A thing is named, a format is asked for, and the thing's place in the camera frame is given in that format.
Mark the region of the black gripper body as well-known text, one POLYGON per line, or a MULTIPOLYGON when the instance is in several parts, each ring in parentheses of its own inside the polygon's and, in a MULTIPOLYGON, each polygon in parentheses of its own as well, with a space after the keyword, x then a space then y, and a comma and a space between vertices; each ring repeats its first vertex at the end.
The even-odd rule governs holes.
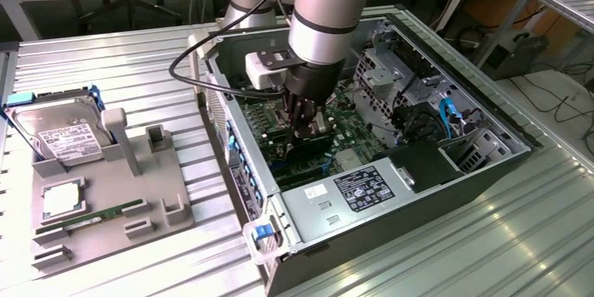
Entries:
POLYGON ((290 67, 285 82, 287 105, 297 106, 305 100, 323 105, 334 93, 345 63, 343 59, 330 65, 303 63, 290 67))

